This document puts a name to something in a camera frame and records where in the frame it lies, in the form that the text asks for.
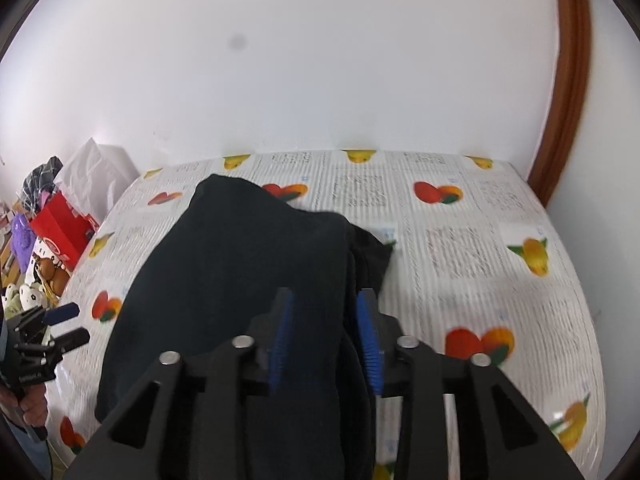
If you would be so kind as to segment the left hand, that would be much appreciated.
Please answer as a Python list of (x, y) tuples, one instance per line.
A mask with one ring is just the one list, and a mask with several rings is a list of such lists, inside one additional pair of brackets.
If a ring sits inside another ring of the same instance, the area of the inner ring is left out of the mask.
[(7, 388), (0, 388), (1, 411), (19, 427), (44, 427), (48, 418), (47, 387), (45, 384), (29, 386), (19, 401)]

